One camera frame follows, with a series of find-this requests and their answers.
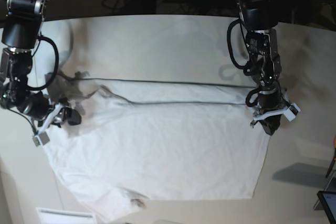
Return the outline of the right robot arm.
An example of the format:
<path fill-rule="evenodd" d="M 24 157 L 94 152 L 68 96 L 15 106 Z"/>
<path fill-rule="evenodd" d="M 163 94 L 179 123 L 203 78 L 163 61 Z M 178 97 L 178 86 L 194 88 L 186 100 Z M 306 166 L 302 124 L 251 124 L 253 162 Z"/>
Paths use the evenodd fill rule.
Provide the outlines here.
<path fill-rule="evenodd" d="M 81 123 L 81 115 L 66 98 L 51 102 L 43 91 L 54 82 L 59 68 L 59 51 L 55 42 L 42 35 L 48 0 L 7 0 L 6 16 L 1 42 L 5 45 L 1 56 L 1 108 L 16 108 L 20 114 L 37 122 L 41 127 L 47 120 L 51 125 L 71 126 Z M 33 69 L 32 50 L 41 42 L 49 43 L 55 54 L 55 63 L 45 84 L 32 87 L 28 76 Z"/>

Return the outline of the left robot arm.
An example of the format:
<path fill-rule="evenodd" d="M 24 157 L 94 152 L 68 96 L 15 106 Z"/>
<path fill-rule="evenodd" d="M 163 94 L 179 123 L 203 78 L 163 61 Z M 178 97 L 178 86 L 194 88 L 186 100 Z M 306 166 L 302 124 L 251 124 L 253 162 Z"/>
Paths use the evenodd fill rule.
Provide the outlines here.
<path fill-rule="evenodd" d="M 274 0 L 235 0 L 239 18 L 229 24 L 227 45 L 234 66 L 251 77 L 256 88 L 248 92 L 245 104 L 253 108 L 252 125 L 260 123 L 265 133 L 272 136 L 280 127 L 282 109 L 289 107 L 278 81 L 281 74 L 277 34 L 278 24 Z M 231 34 L 240 26 L 248 60 L 238 64 L 234 57 Z"/>

